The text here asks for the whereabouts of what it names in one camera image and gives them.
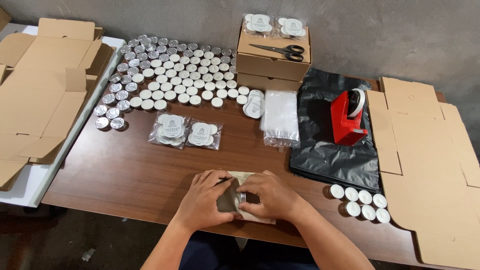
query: brown wooden tabletop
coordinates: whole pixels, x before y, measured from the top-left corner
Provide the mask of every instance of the brown wooden tabletop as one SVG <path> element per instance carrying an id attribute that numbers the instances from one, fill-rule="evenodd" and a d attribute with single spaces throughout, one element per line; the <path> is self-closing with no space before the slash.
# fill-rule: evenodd
<path id="1" fill-rule="evenodd" d="M 373 90 L 378 90 L 378 81 L 368 81 L 373 84 Z M 439 101 L 444 102 L 443 95 Z M 168 111 L 223 123 L 220 150 L 195 147 L 178 150 L 148 143 L 155 112 L 127 113 L 125 120 L 129 127 L 123 132 L 97 130 L 94 127 L 97 117 L 92 115 L 42 202 L 168 224 L 196 173 L 218 168 L 244 172 L 270 170 L 288 181 L 368 258 L 449 269 L 420 263 L 415 234 L 411 231 L 393 224 L 374 224 L 342 216 L 339 208 L 343 202 L 324 195 L 326 184 L 290 173 L 289 151 L 280 153 L 274 147 L 265 146 L 260 121 L 246 117 L 235 101 L 226 100 L 219 110 L 211 108 L 210 103 L 204 103 L 201 108 L 169 103 Z M 233 221 L 205 230 L 306 246 L 296 228 L 286 221 L 278 221 L 276 225 Z"/>

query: person's lap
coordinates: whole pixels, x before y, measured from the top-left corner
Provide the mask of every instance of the person's lap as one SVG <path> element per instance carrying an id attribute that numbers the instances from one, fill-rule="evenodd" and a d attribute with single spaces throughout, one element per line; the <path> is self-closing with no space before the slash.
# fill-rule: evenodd
<path id="1" fill-rule="evenodd" d="M 180 270 L 318 269 L 306 248 L 249 239 L 242 252 L 233 236 L 197 231 L 190 238 Z"/>

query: person's left hand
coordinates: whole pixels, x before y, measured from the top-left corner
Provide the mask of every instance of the person's left hand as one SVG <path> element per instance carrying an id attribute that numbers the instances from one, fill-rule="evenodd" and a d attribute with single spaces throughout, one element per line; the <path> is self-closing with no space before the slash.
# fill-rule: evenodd
<path id="1" fill-rule="evenodd" d="M 228 180 L 216 185 L 219 179 Z M 216 207 L 216 200 L 232 184 L 232 179 L 228 172 L 222 170 L 197 174 L 172 222 L 177 222 L 189 233 L 194 233 L 206 227 L 241 219 L 238 212 L 221 213 Z"/>

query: scissors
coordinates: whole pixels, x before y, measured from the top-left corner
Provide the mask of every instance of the scissors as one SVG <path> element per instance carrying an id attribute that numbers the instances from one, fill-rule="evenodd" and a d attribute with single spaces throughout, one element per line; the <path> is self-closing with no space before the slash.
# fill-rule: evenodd
<path id="1" fill-rule="evenodd" d="M 276 48 L 276 47 L 263 46 L 263 45 L 257 45 L 257 44 L 249 44 L 249 45 L 257 48 L 261 48 L 261 49 L 267 49 L 267 50 L 283 53 L 283 55 L 285 55 L 285 58 L 287 60 L 294 61 L 294 62 L 302 62 L 303 61 L 302 54 L 305 52 L 305 49 L 302 46 L 298 46 L 298 45 L 288 45 L 285 48 Z"/>

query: cardboard box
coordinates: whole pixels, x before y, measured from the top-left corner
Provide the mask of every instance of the cardboard box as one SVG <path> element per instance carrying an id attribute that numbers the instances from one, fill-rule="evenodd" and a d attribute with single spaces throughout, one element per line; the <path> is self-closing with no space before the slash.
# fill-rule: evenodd
<path id="1" fill-rule="evenodd" d="M 87 74 L 96 81 L 113 52 L 98 40 L 102 32 L 92 22 L 41 18 L 37 36 L 15 33 L 0 43 L 0 94 L 15 101 L 0 108 L 1 190 L 26 163 L 55 158 L 96 84 L 87 88 Z"/>
<path id="2" fill-rule="evenodd" d="M 312 65 L 312 52 L 310 50 L 310 32 L 307 28 L 308 38 L 294 40 L 291 38 L 263 38 L 244 31 L 240 32 L 237 47 L 237 72 L 263 77 L 271 77 L 299 82 Z M 289 61 L 281 53 L 260 49 L 249 44 L 284 48 L 288 45 L 299 45 L 305 49 L 302 62 Z"/>
<path id="3" fill-rule="evenodd" d="M 250 89 L 259 90 L 290 90 L 297 92 L 303 82 L 296 82 L 272 77 L 263 77 L 245 73 L 237 74 L 237 84 Z"/>
<path id="4" fill-rule="evenodd" d="M 388 210 L 424 263 L 480 270 L 480 166 L 455 106 L 432 86 L 381 78 L 366 91 Z"/>

